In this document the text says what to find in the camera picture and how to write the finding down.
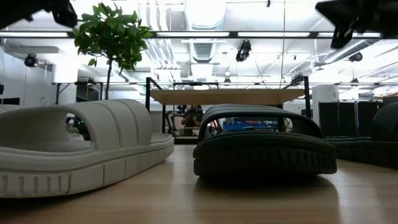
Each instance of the desk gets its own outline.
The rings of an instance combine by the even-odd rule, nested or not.
[[[338,161],[336,174],[307,183],[227,187],[198,180],[193,148],[93,192],[0,200],[0,223],[398,223],[396,170]]]

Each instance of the ceiling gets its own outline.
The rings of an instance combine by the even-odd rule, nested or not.
[[[104,2],[113,5],[115,2],[123,8],[124,12],[137,10],[142,15],[143,6],[146,5],[147,21],[150,21],[150,7],[158,7],[165,4],[165,19],[168,30],[187,30],[185,22],[185,6],[189,1],[200,1],[202,7],[196,9],[198,16],[208,17],[209,9],[215,7],[214,0],[162,0],[162,1],[99,1],[99,0],[71,0],[76,13],[92,13],[91,6]],[[316,10],[316,0],[271,0],[271,6],[266,7],[267,1],[258,0],[226,0],[223,26],[221,30],[250,30],[250,31],[327,31],[334,27]],[[161,22],[157,11],[157,22]],[[69,30],[54,23],[51,14],[39,12],[34,16],[34,22],[20,21],[8,30]],[[398,46],[396,40],[381,40],[376,44],[362,49],[363,60],[349,62],[344,59],[323,66],[323,70],[317,70],[313,66],[318,62],[318,56],[331,53],[331,40],[328,39],[251,39],[252,51],[244,62],[236,62],[235,56],[242,39],[218,39],[222,43],[216,45],[216,52],[212,57],[213,65],[191,66],[195,62],[191,54],[191,44],[182,43],[182,39],[171,39],[172,52],[178,68],[178,78],[181,80],[206,80],[207,82],[223,82],[225,73],[229,72],[233,82],[280,82],[281,77],[290,82],[292,75],[302,73],[310,77],[310,82],[349,82],[353,77],[360,82],[394,82]],[[354,45],[360,40],[353,40]],[[60,53],[46,55],[43,59],[51,63],[63,63],[65,58],[80,65],[79,76],[93,77],[96,80],[104,80],[108,70],[106,60],[101,60],[96,68],[86,66],[89,56],[77,55],[77,50],[72,39],[8,39],[5,48],[8,52],[15,48],[24,47],[57,47]],[[143,60],[137,64],[136,71],[130,73],[132,80],[144,80],[145,77],[159,75],[159,81],[170,81],[170,71],[158,71],[155,62],[144,54]],[[120,82],[121,79],[114,76],[112,82]],[[130,90],[130,87],[118,87],[117,90]]]

